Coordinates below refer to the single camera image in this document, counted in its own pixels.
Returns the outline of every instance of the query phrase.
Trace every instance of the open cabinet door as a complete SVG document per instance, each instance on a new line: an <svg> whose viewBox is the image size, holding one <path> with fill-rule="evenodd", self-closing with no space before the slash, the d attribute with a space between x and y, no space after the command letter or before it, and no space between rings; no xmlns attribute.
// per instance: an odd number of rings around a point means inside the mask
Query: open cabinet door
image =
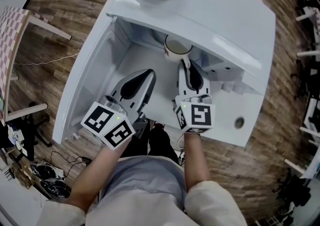
<svg viewBox="0 0 320 226"><path fill-rule="evenodd" d="M129 46L116 23L105 13L98 17L68 77L54 124L53 140L81 129L80 122L98 101Z"/></svg>
<svg viewBox="0 0 320 226"><path fill-rule="evenodd" d="M261 0L113 0L106 12L179 36L267 86L276 16Z"/></svg>

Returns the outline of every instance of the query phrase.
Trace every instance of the cup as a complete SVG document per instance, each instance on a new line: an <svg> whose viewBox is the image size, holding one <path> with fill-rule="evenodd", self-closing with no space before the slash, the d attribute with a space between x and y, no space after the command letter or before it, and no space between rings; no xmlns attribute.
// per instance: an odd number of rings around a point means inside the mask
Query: cup
<svg viewBox="0 0 320 226"><path fill-rule="evenodd" d="M192 48L193 46L187 41L168 35L164 41L164 56L166 59L174 62L183 60L185 67L189 69L191 63L188 55Z"/></svg>

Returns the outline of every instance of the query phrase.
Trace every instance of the chair leg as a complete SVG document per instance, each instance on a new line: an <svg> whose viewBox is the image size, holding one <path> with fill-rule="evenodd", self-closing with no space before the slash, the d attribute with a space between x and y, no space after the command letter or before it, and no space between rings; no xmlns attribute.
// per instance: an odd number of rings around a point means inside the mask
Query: chair leg
<svg viewBox="0 0 320 226"><path fill-rule="evenodd" d="M273 189L272 192L273 192L273 193L277 193L277 192L281 189L281 187L282 187L282 186L278 187L277 189Z"/></svg>
<svg viewBox="0 0 320 226"><path fill-rule="evenodd" d="M298 57L316 56L316 55L320 55L320 51L298 52L296 55L297 55Z"/></svg>
<svg viewBox="0 0 320 226"><path fill-rule="evenodd" d="M42 136L37 132L35 131L35 136L44 144L46 145L47 147L51 147L52 146L52 143L47 143L45 141L45 139L42 138Z"/></svg>
<svg viewBox="0 0 320 226"><path fill-rule="evenodd" d="M37 129L40 125L44 124L44 123L47 123L50 121L50 118L49 117L46 117L45 119L43 119L42 121L40 121L38 124L35 124L34 127L35 129Z"/></svg>
<svg viewBox="0 0 320 226"><path fill-rule="evenodd" d="M310 18L313 14L314 14L314 12L309 12L309 13L307 13L305 15L301 15L301 16L297 17L295 20L301 21L301 20Z"/></svg>
<svg viewBox="0 0 320 226"><path fill-rule="evenodd" d="M42 27L42 28L54 33L54 34L57 34L57 35L59 35L61 37L64 37L64 38L66 38L68 40L71 39L71 35L61 31L60 29L58 29L58 28L56 28L56 27L54 27L54 26L52 26L52 25L50 25L50 24L48 24L48 23L46 23L46 22L44 22L44 21L42 21L40 19L37 19L34 16L29 16L29 22L34 24L34 25L37 25L39 27Z"/></svg>
<svg viewBox="0 0 320 226"><path fill-rule="evenodd" d="M31 131L33 130L35 130L34 129L34 127L35 127L35 125L34 125L34 117L32 116L32 114L30 114L30 115L27 115L27 116L25 116L25 120L27 119L27 117L29 116L29 125L31 126ZM33 143L33 145L35 146L36 145L36 139L35 139L35 136L33 135L32 136L32 143Z"/></svg>

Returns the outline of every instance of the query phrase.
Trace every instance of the black cable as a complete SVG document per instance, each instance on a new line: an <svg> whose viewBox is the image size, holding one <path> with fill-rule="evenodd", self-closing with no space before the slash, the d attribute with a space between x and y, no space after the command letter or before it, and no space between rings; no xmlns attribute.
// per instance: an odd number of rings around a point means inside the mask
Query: black cable
<svg viewBox="0 0 320 226"><path fill-rule="evenodd" d="M64 156L62 156L59 152L57 152L57 151L52 151L52 152L51 152L51 155L50 155L50 161L51 161L51 162L52 162L52 154L53 154L53 153L58 153L58 154L59 154L65 161L67 161L69 164L75 163L79 158L81 158L80 156L78 156L75 161L68 161L68 160L65 159Z"/></svg>
<svg viewBox="0 0 320 226"><path fill-rule="evenodd" d="M183 149L181 150L180 155L179 155L179 157L178 157L178 161L179 161L179 162L181 161L181 166L184 165L184 163L185 163L184 158L181 157L181 155L182 155L182 153L183 153L184 151L185 151L185 148L183 148Z"/></svg>
<svg viewBox="0 0 320 226"><path fill-rule="evenodd" d="M85 163L85 162L79 162L79 163L75 163L75 164L73 164L73 165L70 167L70 169L69 169L68 173L66 174L65 178L67 178L67 177L68 177L69 172L71 171L72 167L74 167L76 164L86 164L86 163Z"/></svg>
<svg viewBox="0 0 320 226"><path fill-rule="evenodd" d="M75 161L68 161L66 158L64 158L64 157L63 157L59 152L57 152L57 151L52 151L52 152L51 152L50 162L46 161L44 158L42 158L42 157L40 157L40 156L36 157L36 158L34 159L34 161L35 161L36 159L40 159L40 160L43 160L43 161L45 161L45 162L47 162L47 163L49 163L50 165L52 165L52 166L55 167L55 165L53 165L53 164L51 163L51 162L52 162L52 154L53 154L53 153L58 153L58 154L59 154L65 161L67 161L69 164L74 163L74 164L70 167L70 169L69 169L68 173L66 174L65 178L68 177L71 169L72 169L76 164L87 164L87 163L85 163L85 162L77 162L77 163L76 163L76 161L77 161L79 158L82 158L82 157L80 157L80 156L78 156L78 157L75 159Z"/></svg>

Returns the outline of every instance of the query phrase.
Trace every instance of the leg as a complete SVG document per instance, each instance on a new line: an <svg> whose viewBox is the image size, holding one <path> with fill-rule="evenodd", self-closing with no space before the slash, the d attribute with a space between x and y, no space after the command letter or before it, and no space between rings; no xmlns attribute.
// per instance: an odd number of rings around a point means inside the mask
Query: leg
<svg viewBox="0 0 320 226"><path fill-rule="evenodd" d="M179 164L178 156L171 147L170 137L160 126L150 131L149 144L149 156L165 156Z"/></svg>
<svg viewBox="0 0 320 226"><path fill-rule="evenodd" d="M311 144L313 144L313 145L316 146L316 147L319 147L319 143L317 143L317 142L315 142L315 141L313 141L313 140L309 140L308 142L311 143Z"/></svg>
<svg viewBox="0 0 320 226"><path fill-rule="evenodd" d="M32 106L34 105L35 103L34 102L31 102L29 104L29 106ZM32 116L32 114L29 115L29 124L30 126L32 127L33 131L34 131L34 136L37 137L44 145L46 145L47 147L51 147L52 144L51 143L47 143L43 138L42 136L36 131L37 128L35 126L35 123L34 123L34 117Z"/></svg>
<svg viewBox="0 0 320 226"><path fill-rule="evenodd" d="M295 99L297 98L297 97L301 97L301 96L304 96L305 95L305 87L304 87L304 82L302 82L301 84L300 84L300 87L299 87L299 89L298 89L298 92L297 92L297 94L295 95Z"/></svg>
<svg viewBox="0 0 320 226"><path fill-rule="evenodd" d="M301 20L304 20L304 19L310 18L313 14L314 14L314 12L312 12L312 13L308 13L308 14L305 14L305 15L302 15L302 16L297 17L295 20L297 20L297 21L301 21Z"/></svg>
<svg viewBox="0 0 320 226"><path fill-rule="evenodd" d="M52 26L52 25L50 25L50 24L48 24L48 23L46 23L46 22L44 22L44 21L42 21L40 19L37 19L36 17L34 17L32 15L29 16L29 22L34 24L34 25L37 25L39 27L42 27L44 29L47 29L48 31L50 31L52 33L55 33L55 34L57 34L59 36L62 36L64 38L68 39L68 40L71 39L71 35L68 35L67 33L61 31L60 29L55 28L54 26Z"/></svg>
<svg viewBox="0 0 320 226"><path fill-rule="evenodd" d="M150 123L145 128L141 139L133 136L129 145L125 148L121 157L144 156L148 154L148 140L150 133Z"/></svg>
<svg viewBox="0 0 320 226"><path fill-rule="evenodd" d="M306 132L306 133L308 133L308 134L311 134L311 135L313 135L313 136L315 136L315 137L320 138L320 133L318 133L318 132L311 131L311 130L309 130L309 129L307 129L307 128L304 128L304 127L300 127L300 130L303 131L303 132Z"/></svg>
<svg viewBox="0 0 320 226"><path fill-rule="evenodd" d="M288 165L290 165L293 169L297 170L298 172L304 174L306 172L306 170L302 169L301 167L295 165L294 163L292 163L291 161L285 159L284 162Z"/></svg>
<svg viewBox="0 0 320 226"><path fill-rule="evenodd" d="M279 186L279 188L273 189L272 192L273 192L273 193L277 193L281 188L282 188L282 186Z"/></svg>
<svg viewBox="0 0 320 226"><path fill-rule="evenodd" d="M17 81L17 80L19 80L19 76L17 76L16 74L12 73L10 81Z"/></svg>

